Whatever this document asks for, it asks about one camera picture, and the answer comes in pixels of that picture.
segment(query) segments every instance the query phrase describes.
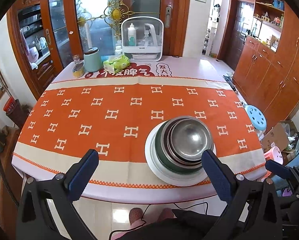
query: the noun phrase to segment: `green tissue package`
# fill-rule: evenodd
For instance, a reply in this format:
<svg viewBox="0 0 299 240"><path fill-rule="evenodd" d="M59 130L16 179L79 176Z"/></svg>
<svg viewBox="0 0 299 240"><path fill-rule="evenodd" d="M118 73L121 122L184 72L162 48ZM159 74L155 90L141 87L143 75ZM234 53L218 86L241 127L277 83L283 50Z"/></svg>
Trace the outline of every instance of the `green tissue package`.
<svg viewBox="0 0 299 240"><path fill-rule="evenodd" d="M103 62L104 70L116 74L130 65L129 58L125 55L111 56L108 60Z"/></svg>

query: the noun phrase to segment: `green bowl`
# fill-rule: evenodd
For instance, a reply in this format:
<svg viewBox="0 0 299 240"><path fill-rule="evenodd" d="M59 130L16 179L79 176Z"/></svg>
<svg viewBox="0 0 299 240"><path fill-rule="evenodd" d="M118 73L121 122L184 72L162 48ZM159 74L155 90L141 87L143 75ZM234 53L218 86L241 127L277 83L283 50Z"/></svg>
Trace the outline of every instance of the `green bowl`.
<svg viewBox="0 0 299 240"><path fill-rule="evenodd" d="M178 174L191 174L194 173L198 170L200 170L202 167L199 167L197 169L186 169L186 168L182 168L179 167L177 165L175 165L174 163L172 163L165 155L163 149L162 149L162 145L161 145L161 134L163 131L164 126L167 124L168 122L164 123L159 130L157 131L157 134L155 136L155 149L156 149L156 153L157 153L157 157L159 159L159 161L170 171L178 173Z"/></svg>

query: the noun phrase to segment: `person's foot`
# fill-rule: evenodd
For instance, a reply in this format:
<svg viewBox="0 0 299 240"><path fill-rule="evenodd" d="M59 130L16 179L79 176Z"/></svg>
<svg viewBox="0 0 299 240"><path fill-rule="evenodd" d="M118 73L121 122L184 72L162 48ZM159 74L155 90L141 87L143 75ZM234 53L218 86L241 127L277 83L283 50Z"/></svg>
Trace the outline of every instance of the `person's foot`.
<svg viewBox="0 0 299 240"><path fill-rule="evenodd" d="M161 214L159 215L157 222L163 221L167 218L174 218L174 213L170 208L164 208Z"/></svg>
<svg viewBox="0 0 299 240"><path fill-rule="evenodd" d="M142 218L144 212L141 208L132 208L129 213L130 224L132 225L136 220Z"/></svg>

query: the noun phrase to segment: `blue stool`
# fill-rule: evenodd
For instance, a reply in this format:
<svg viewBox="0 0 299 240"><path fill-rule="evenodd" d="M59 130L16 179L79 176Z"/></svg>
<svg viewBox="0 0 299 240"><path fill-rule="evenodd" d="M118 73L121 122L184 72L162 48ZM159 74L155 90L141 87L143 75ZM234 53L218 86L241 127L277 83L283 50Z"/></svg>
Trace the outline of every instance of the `blue stool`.
<svg viewBox="0 0 299 240"><path fill-rule="evenodd" d="M251 123L254 128L261 132L258 136L261 136L261 134L263 134L263 132L266 130L267 126L263 113L258 108L251 105L245 106L245 111L247 112L248 117L251 119Z"/></svg>

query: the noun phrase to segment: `metal bolt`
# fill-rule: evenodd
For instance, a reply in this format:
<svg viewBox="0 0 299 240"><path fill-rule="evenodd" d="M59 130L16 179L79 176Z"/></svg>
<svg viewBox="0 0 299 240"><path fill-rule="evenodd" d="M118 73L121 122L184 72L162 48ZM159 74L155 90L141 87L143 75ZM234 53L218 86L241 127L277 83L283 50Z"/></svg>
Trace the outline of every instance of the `metal bolt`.
<svg viewBox="0 0 299 240"><path fill-rule="evenodd" d="M236 178L237 178L238 180L244 180L244 179L245 179L244 175L242 175L242 174L237 174L237 175L236 175Z"/></svg>
<svg viewBox="0 0 299 240"><path fill-rule="evenodd" d="M266 182L267 182L268 184L273 184L273 180L272 180L271 178L267 178L267 179L266 179Z"/></svg>
<svg viewBox="0 0 299 240"><path fill-rule="evenodd" d="M34 181L34 178L33 178L33 177L29 177L29 178L26 180L26 182L27 182L28 184L31 184L33 181Z"/></svg>
<svg viewBox="0 0 299 240"><path fill-rule="evenodd" d="M57 179L57 180L60 180L60 179L62 179L62 178L64 178L64 173L57 173L56 175L55 175L55 179Z"/></svg>

